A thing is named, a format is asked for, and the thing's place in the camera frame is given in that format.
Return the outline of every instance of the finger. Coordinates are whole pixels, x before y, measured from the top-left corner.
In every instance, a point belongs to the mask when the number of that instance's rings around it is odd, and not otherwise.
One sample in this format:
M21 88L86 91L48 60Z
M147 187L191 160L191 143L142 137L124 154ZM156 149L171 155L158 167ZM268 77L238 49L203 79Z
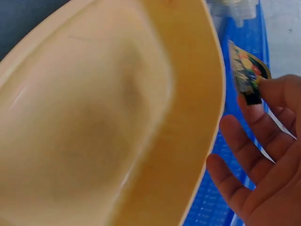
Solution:
M281 124L295 137L296 134L296 114L286 107L270 107L275 117Z
M286 75L279 79L261 80L260 93L270 106L288 107L297 113L301 102L301 78Z
M263 149L275 162L279 161L295 139L279 128L262 105L247 106L241 96L238 97L238 105Z
M258 150L234 116L223 117L220 128L243 170L256 185L259 184L274 163Z
M251 191L231 173L224 160L218 155L210 155L207 158L206 166L224 200L240 218L245 220L242 207Z

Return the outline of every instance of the beige plastic basin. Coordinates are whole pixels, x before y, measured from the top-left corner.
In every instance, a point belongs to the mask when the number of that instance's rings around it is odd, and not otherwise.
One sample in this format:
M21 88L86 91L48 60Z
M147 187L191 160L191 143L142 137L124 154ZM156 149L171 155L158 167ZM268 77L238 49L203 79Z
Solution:
M0 225L180 225L223 70L202 0L66 4L0 63Z

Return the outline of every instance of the hand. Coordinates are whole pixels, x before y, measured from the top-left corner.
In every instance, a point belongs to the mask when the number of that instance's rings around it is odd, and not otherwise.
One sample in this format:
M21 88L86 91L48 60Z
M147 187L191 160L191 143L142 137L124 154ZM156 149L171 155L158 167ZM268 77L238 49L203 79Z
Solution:
M218 155L210 155L207 169L228 205L247 226L301 225L301 77L288 75L262 80L260 92L275 116L293 135L284 133L261 105L238 103L270 161L248 138L237 119L225 116L222 134L238 162L256 184L249 190Z

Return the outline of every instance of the plastic tray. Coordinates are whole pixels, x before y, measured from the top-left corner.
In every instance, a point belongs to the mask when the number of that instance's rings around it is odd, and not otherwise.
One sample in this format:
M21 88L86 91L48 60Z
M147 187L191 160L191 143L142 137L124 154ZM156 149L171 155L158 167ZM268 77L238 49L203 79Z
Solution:
M232 40L242 49L252 53L269 66L269 50L266 36L265 22L260 4L257 5L257 17L246 20L242 28L237 28L232 18L225 18L223 27L219 30L220 42L226 66L227 96L224 114L235 115L242 123L249 137L261 149L254 135L242 117L237 105L237 93L232 82L230 58L228 51L228 40ZM254 189L254 184L247 178L231 150L225 143L222 135L218 133L213 148L213 153L219 154L229 165L232 172L247 187ZM214 186L208 172L206 171L201 182L199 191L195 197L190 212L187 215L184 226L241 226L243 222L227 206L216 187Z

